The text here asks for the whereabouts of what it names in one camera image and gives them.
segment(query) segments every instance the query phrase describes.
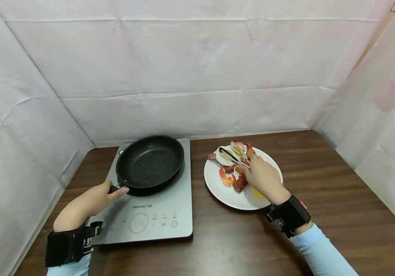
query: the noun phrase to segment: gray induction cooktop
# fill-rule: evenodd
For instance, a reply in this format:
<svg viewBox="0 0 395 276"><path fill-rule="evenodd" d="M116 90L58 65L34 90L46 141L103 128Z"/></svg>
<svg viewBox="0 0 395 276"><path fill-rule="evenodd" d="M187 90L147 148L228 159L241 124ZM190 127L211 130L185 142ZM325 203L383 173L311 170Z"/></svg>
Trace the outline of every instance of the gray induction cooktop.
<svg viewBox="0 0 395 276"><path fill-rule="evenodd" d="M123 195L89 222L103 221L101 235L92 245L185 238L193 232L190 140L178 139L185 152L184 163L172 183L148 197ZM116 161L130 144L119 146L107 179L117 185Z"/></svg>

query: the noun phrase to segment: control button icon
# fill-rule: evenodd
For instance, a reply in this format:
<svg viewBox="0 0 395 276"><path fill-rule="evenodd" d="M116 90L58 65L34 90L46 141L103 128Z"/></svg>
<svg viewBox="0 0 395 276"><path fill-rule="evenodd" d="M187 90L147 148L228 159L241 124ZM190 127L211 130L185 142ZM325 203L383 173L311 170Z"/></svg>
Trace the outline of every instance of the control button icon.
<svg viewBox="0 0 395 276"><path fill-rule="evenodd" d="M145 214L137 214L130 221L130 230L133 233L140 233L148 225L148 217Z"/></svg>

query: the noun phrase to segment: dark wood tabletop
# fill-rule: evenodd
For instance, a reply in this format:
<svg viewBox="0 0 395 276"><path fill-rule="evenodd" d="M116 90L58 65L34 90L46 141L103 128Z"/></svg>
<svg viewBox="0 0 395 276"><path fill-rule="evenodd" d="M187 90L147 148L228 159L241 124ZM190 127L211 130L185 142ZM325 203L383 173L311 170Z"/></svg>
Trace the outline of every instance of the dark wood tabletop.
<svg viewBox="0 0 395 276"><path fill-rule="evenodd" d="M294 131L191 141L193 236L96 248L90 276L311 275L278 225L225 206L208 191L207 155L231 140L250 142L278 163L287 188L361 276L395 275L395 216L320 134ZM71 200L104 182L116 151L87 154L15 275L46 273L53 221Z"/></svg>

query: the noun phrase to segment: white backdrop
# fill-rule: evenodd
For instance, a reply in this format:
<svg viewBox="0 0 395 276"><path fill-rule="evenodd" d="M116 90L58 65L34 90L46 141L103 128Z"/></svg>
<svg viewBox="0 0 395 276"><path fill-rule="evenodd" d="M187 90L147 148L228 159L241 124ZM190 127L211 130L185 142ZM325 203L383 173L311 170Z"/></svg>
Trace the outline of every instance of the white backdrop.
<svg viewBox="0 0 395 276"><path fill-rule="evenodd" d="M310 128L392 0L0 0L96 146Z"/></svg>
<svg viewBox="0 0 395 276"><path fill-rule="evenodd" d="M395 214L395 17L315 130Z"/></svg>
<svg viewBox="0 0 395 276"><path fill-rule="evenodd" d="M393 1L0 0L0 275L89 139L308 129Z"/></svg>
<svg viewBox="0 0 395 276"><path fill-rule="evenodd" d="M13 272L91 148L0 17L0 276Z"/></svg>

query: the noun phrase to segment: black wrist strap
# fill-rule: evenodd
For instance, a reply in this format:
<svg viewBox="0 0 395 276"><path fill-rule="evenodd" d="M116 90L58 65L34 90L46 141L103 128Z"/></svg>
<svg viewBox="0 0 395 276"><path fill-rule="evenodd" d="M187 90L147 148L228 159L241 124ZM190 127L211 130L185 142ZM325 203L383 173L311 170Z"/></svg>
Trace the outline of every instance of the black wrist strap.
<svg viewBox="0 0 395 276"><path fill-rule="evenodd" d="M285 233L288 238L294 236L295 229L311 220L306 206L293 195L281 205L267 207L264 215L268 222L277 220L282 233Z"/></svg>
<svg viewBox="0 0 395 276"><path fill-rule="evenodd" d="M91 253L92 238L102 232L102 222L65 232L50 232L47 236L46 267L78 262Z"/></svg>

